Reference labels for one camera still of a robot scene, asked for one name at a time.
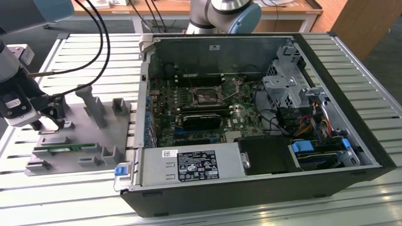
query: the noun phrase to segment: power supply label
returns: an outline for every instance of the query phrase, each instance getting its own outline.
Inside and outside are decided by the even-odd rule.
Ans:
[[[216,151],[178,153],[180,181],[220,178]]]

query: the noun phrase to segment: motherboard chip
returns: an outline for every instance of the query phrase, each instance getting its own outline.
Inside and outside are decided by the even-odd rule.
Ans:
[[[224,94],[216,87],[193,89],[193,102],[198,107],[224,105],[222,99]]]
[[[228,131],[225,133],[225,137],[226,137],[226,142],[233,143],[237,138],[242,137],[242,132],[240,130]]]

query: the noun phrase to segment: green circuit board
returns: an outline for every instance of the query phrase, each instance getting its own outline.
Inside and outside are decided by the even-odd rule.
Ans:
[[[156,130],[158,147],[188,144],[214,144],[233,142],[234,136],[249,137],[265,134],[264,125],[253,103],[254,82],[244,82],[236,76],[226,76],[225,82],[216,87],[180,87],[174,81],[154,81],[152,96],[154,102]],[[229,106],[230,115],[222,117],[218,129],[186,131],[182,127],[184,112],[178,109],[209,106]]]

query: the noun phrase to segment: blue latch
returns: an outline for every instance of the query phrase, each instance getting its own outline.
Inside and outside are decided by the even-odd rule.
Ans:
[[[314,151],[313,144],[308,140],[302,140],[302,141],[294,142],[294,144],[292,145],[292,147],[294,149],[294,153]]]
[[[351,148],[351,142],[347,138],[343,139],[343,143],[344,143],[347,149],[349,149]]]
[[[129,167],[127,166],[118,166],[115,168],[115,176],[126,176],[129,173]]]

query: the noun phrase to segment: aluminum workbench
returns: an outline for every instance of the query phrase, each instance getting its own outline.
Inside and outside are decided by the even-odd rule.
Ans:
[[[59,39],[42,72],[75,68],[99,48],[98,34],[71,34]],[[140,82],[140,34],[113,34],[113,56],[105,76],[94,85],[102,101],[137,100]],[[397,225],[402,221],[402,108],[337,37],[304,34],[399,168],[332,197],[269,205],[141,218],[114,191],[113,170],[29,177],[26,163],[38,135],[29,127],[9,128],[0,141],[0,225]],[[106,58],[89,69],[39,80],[47,93],[59,93],[97,76]],[[69,103],[81,98],[67,96]],[[137,120],[137,103],[131,121]],[[135,124],[130,125],[127,152],[133,152]]]

